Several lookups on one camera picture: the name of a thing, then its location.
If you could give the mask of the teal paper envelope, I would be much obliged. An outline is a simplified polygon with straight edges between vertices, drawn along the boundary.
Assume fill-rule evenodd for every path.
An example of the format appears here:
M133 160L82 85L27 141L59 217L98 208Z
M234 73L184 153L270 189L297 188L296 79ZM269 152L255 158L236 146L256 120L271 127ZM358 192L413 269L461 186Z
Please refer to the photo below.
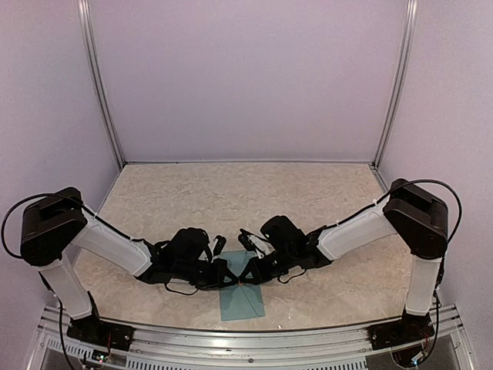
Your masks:
M247 262L255 257L254 252L226 251L220 257L227 267L240 275ZM263 295L259 285L232 285L220 290L220 316L222 321L239 321L265 316Z

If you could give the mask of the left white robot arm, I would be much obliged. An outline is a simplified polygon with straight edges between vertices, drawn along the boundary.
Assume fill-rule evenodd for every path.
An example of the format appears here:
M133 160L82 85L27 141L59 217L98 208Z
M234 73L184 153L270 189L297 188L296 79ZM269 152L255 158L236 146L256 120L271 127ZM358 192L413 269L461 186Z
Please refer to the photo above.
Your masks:
M73 269L68 252L86 250L146 284L186 281L198 291L217 290L237 283L227 262L219 258L226 240L210 240L206 231L181 229L171 240L151 244L124 234L104 221L82 201L74 187L40 193L6 210L10 217L23 207L20 247L8 255L34 267L45 286L62 302L79 332L93 343L108 334L98 318L96 303Z

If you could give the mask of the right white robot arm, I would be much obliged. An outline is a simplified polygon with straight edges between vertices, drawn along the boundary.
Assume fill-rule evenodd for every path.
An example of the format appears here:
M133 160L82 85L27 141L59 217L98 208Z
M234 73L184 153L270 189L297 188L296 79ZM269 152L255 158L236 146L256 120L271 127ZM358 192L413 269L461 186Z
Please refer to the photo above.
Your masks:
M239 276L242 283L263 284L287 275L326 267L342 257L377 247L408 275L402 319L394 336L409 342L424 329L434 294L441 283L448 246L461 224L458 193L440 180L395 180L385 194L343 220L303 232L278 215L261 228L260 236L242 230L239 241L257 255Z

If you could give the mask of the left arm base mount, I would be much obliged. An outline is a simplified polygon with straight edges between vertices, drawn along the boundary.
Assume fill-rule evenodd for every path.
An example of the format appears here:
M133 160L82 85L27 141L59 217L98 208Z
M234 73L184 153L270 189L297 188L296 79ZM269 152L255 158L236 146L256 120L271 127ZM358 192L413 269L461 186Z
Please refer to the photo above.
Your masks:
M91 314L85 318L70 319L67 336L85 343L128 352L132 343L135 328L129 325L116 324L100 318L96 303L89 291Z

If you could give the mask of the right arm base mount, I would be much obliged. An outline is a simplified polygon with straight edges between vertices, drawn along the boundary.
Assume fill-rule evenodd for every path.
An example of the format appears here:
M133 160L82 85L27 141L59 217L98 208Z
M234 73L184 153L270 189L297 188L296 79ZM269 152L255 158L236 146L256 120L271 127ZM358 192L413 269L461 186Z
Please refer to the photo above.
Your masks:
M372 349L380 350L430 338L434 328L429 313L415 315L404 308L399 319L371 325L367 332Z

